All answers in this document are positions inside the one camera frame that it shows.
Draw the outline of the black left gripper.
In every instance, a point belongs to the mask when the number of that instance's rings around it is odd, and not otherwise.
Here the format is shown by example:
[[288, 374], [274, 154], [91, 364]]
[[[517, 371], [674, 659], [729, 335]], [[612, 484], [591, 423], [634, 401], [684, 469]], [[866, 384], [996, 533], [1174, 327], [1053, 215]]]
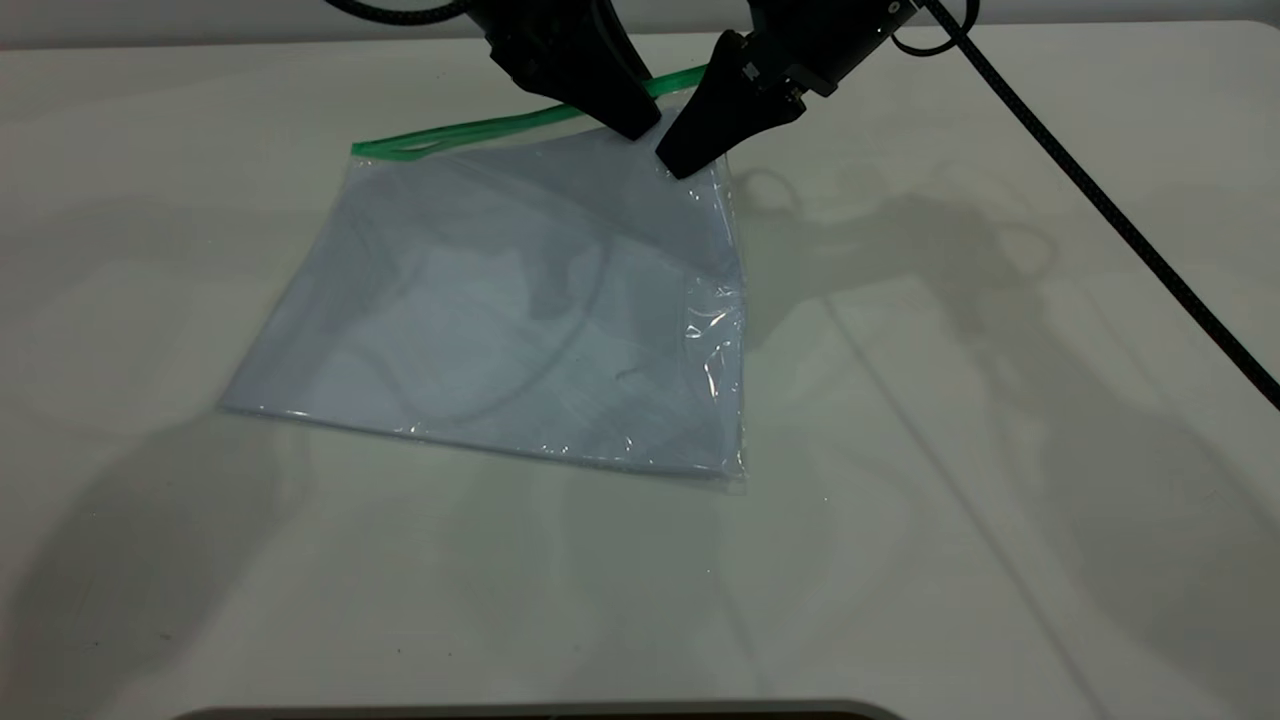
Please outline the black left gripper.
[[492, 59], [530, 94], [570, 105], [628, 140], [659, 119], [611, 1], [486, 1]]

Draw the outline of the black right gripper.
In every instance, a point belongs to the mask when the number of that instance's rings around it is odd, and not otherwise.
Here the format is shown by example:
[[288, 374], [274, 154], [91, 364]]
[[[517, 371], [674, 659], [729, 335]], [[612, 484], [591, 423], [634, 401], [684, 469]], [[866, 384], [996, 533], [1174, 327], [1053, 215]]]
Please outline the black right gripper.
[[750, 1], [751, 32], [717, 40], [701, 81], [657, 146], [678, 179], [797, 120], [918, 13], [911, 1]]

